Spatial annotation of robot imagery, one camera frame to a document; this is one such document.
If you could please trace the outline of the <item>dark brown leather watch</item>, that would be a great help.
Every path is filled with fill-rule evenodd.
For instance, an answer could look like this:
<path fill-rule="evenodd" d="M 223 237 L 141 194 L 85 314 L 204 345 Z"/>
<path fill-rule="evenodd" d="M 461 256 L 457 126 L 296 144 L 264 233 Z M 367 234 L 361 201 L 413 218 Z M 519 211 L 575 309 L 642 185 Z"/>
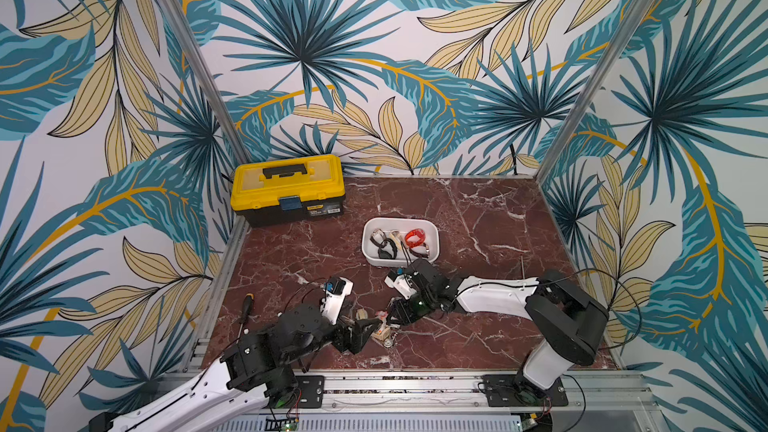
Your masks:
<path fill-rule="evenodd" d="M 422 244 L 416 247 L 411 247 L 409 249 L 409 252 L 413 256 L 418 258 L 428 259 L 430 257 L 430 249 L 425 244 Z"/>

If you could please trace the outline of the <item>cream square-face watch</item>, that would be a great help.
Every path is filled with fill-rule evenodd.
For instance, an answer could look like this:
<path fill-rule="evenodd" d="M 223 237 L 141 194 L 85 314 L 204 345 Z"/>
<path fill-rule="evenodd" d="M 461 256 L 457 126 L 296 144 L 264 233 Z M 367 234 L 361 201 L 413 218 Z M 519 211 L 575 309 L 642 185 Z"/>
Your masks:
<path fill-rule="evenodd" d="M 393 240 L 394 240 L 394 241 L 395 241 L 397 244 L 399 244 L 399 245 L 401 245 L 401 244 L 402 244 L 402 242 L 403 242 L 402 234 L 401 234 L 401 233 L 400 233 L 398 230 L 393 230 L 393 231 L 391 231 L 391 232 L 390 232 L 390 235 L 391 235 L 391 237 L 393 238 Z"/>

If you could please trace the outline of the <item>rose gold brown-strap watch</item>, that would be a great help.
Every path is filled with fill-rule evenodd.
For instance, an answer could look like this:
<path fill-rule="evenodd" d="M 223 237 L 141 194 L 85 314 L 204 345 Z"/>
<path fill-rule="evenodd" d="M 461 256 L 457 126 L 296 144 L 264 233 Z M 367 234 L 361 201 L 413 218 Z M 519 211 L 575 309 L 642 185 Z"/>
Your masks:
<path fill-rule="evenodd" d="M 380 228 L 375 229 L 371 233 L 371 236 L 369 237 L 369 240 L 377 247 L 381 247 L 384 244 L 386 239 L 387 239 L 386 233 Z"/>

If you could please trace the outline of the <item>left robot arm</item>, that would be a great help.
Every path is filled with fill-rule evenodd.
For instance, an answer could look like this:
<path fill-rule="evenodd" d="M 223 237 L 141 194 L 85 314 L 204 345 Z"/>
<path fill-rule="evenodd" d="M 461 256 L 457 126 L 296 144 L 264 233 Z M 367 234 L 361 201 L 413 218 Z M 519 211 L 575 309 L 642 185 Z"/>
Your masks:
<path fill-rule="evenodd" d="M 358 353 L 381 326 L 377 318 L 331 321 L 302 303 L 275 323 L 231 344 L 209 367 L 153 402 L 126 414 L 105 412 L 90 431 L 209 431 L 247 411 L 293 398 L 299 381 L 292 364 L 331 345 Z"/>

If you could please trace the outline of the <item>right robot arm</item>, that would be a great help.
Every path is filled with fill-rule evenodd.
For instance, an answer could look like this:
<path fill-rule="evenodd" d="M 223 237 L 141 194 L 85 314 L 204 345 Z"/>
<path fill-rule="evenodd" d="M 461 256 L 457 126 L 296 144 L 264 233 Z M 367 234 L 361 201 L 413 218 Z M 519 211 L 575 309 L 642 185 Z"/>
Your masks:
<path fill-rule="evenodd" d="M 542 341 L 526 356 L 513 389 L 538 397 L 548 396 L 572 366 L 594 363 L 609 318 L 606 307 L 556 270 L 520 280 L 448 278 L 418 260 L 391 270 L 385 284 L 400 294 L 387 309 L 387 323 L 393 326 L 413 324 L 437 310 L 531 321 Z"/>

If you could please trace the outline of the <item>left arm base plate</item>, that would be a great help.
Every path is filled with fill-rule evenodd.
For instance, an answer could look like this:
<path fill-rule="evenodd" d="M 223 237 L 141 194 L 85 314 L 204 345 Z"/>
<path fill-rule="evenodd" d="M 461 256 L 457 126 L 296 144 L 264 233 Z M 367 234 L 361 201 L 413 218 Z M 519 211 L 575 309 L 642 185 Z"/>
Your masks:
<path fill-rule="evenodd" d="M 278 382 L 276 391 L 269 391 L 269 407 L 287 409 L 289 406 L 300 411 L 320 409 L 323 405 L 326 377 L 323 375 L 300 375 L 288 382 Z"/>

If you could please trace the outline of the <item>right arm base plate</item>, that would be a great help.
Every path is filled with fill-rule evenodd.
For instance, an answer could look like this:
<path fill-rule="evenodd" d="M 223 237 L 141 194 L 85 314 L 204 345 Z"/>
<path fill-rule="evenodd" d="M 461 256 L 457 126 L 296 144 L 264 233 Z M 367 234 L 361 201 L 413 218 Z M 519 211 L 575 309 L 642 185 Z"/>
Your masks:
<path fill-rule="evenodd" d="M 565 407 L 569 404 L 560 378 L 546 390 L 529 384 L 523 377 L 511 374 L 487 374 L 481 377 L 479 390 L 489 407 Z"/>

